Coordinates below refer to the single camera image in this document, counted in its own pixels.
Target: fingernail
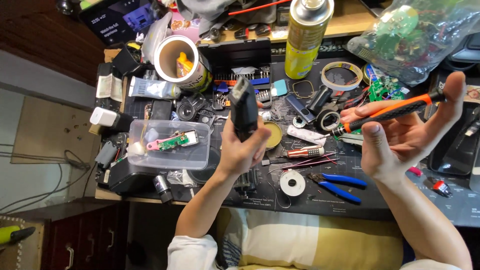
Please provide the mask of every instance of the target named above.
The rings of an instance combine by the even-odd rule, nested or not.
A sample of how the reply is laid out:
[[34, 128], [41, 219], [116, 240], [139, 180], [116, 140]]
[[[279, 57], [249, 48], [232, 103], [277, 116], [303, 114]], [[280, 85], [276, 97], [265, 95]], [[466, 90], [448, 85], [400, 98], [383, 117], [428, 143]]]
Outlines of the fingernail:
[[377, 133], [380, 131], [380, 125], [374, 125], [367, 127], [367, 131], [370, 133]]
[[352, 117], [350, 115], [347, 115], [347, 116], [344, 116], [342, 118], [340, 118], [340, 121], [344, 122], [344, 123], [347, 123], [348, 121], [350, 121]]
[[367, 110], [367, 108], [366, 108], [366, 107], [363, 107], [363, 106], [362, 106], [362, 107], [358, 107], [358, 108], [356, 109], [357, 112], [365, 112], [366, 110]]

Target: plastic container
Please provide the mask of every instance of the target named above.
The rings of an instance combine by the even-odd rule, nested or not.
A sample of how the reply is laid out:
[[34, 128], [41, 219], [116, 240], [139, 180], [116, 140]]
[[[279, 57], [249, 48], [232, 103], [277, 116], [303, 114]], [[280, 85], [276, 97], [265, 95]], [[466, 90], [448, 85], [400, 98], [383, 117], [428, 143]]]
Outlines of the plastic container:
[[147, 150], [145, 155], [129, 153], [128, 161], [131, 164], [186, 170], [202, 170], [207, 166], [210, 148], [210, 127], [208, 125], [165, 120], [134, 120], [130, 125], [129, 148], [137, 142], [141, 142], [142, 146], [146, 147], [148, 142], [143, 137], [152, 128], [159, 134], [157, 139], [172, 137], [176, 131], [183, 132], [194, 129], [197, 131], [198, 143], [185, 147], [177, 146], [164, 151]]

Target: wire cutter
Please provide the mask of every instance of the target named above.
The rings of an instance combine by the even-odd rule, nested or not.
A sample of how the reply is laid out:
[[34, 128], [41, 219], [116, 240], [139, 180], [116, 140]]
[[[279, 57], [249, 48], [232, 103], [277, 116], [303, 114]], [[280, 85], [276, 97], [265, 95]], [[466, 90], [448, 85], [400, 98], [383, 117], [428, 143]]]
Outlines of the wire cutter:
[[318, 183], [318, 185], [321, 185], [322, 187], [330, 190], [331, 192], [337, 194], [340, 197], [343, 197], [345, 199], [348, 199], [350, 201], [356, 202], [356, 203], [361, 203], [361, 200], [348, 191], [341, 190], [334, 184], [328, 182], [338, 182], [338, 183], [346, 183], [346, 184], [354, 184], [357, 186], [362, 186], [366, 187], [367, 183], [363, 180], [353, 178], [350, 176], [344, 176], [344, 175], [335, 175], [335, 174], [326, 174], [326, 173], [308, 173], [307, 177], [314, 180], [315, 182]]

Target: black phone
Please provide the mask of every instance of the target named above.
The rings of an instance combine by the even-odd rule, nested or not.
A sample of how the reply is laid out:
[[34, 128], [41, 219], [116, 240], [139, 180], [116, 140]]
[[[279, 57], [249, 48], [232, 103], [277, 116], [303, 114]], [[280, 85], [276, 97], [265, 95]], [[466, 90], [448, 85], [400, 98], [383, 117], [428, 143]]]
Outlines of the black phone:
[[155, 100], [152, 105], [152, 120], [170, 120], [172, 117], [172, 101], [170, 99]]
[[472, 118], [474, 111], [478, 110], [480, 110], [478, 103], [463, 103], [462, 116], [430, 153], [428, 169], [457, 175], [467, 175], [471, 172], [477, 155], [480, 132], [471, 136], [466, 136], [465, 132], [474, 122]]

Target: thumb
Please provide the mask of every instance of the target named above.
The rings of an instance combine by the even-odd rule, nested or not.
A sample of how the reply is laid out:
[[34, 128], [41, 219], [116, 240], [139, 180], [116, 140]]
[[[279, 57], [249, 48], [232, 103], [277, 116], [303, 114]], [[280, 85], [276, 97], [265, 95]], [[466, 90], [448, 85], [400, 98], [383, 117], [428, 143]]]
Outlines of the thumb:
[[363, 146], [376, 155], [379, 159], [386, 159], [391, 156], [385, 130], [378, 122], [365, 123], [361, 127], [363, 133]]
[[248, 138], [244, 143], [247, 151], [250, 153], [255, 153], [258, 148], [260, 148], [263, 144], [265, 144], [272, 135], [272, 132], [266, 128], [259, 128], [257, 129], [251, 136]]

